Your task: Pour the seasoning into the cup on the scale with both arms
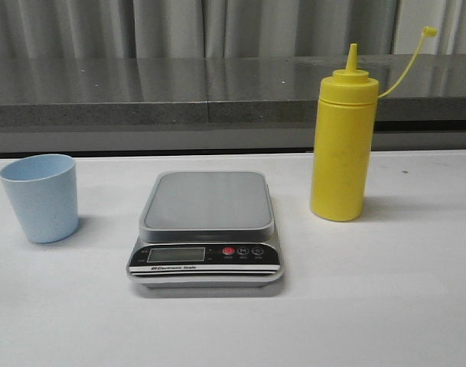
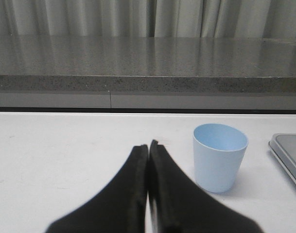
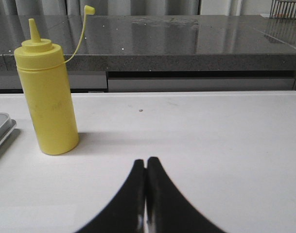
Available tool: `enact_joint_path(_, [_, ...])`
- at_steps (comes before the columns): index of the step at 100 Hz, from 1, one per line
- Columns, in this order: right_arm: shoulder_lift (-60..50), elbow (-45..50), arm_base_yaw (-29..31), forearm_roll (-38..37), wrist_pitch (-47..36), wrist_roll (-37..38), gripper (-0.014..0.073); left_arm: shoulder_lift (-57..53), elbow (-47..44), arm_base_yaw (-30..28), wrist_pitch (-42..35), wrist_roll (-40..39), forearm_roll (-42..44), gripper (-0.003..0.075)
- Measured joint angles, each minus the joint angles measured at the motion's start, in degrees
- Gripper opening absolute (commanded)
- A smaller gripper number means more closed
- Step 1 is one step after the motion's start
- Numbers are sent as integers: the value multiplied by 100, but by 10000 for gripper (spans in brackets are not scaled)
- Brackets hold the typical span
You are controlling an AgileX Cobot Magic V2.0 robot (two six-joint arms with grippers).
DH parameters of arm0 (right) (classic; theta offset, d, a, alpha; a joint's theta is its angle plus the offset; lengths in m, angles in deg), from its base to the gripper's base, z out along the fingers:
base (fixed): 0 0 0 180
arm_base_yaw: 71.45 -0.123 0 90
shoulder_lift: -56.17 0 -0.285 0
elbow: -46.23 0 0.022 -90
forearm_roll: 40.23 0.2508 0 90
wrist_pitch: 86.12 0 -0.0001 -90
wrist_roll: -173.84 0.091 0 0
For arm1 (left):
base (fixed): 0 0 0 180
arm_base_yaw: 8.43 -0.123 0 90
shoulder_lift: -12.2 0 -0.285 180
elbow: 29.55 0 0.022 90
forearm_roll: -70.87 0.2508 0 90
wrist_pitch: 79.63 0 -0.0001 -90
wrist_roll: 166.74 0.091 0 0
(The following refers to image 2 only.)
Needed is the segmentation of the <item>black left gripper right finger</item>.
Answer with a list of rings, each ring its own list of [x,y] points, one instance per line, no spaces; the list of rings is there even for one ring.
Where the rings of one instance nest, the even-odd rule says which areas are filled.
[[[226,207],[199,188],[163,145],[149,153],[149,201],[156,233],[261,233],[250,218]]]

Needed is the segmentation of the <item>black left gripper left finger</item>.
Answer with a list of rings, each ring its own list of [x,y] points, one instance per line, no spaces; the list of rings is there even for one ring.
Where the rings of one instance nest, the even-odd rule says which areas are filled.
[[[53,222],[49,233],[143,233],[147,145],[134,146],[114,178],[91,200]]]

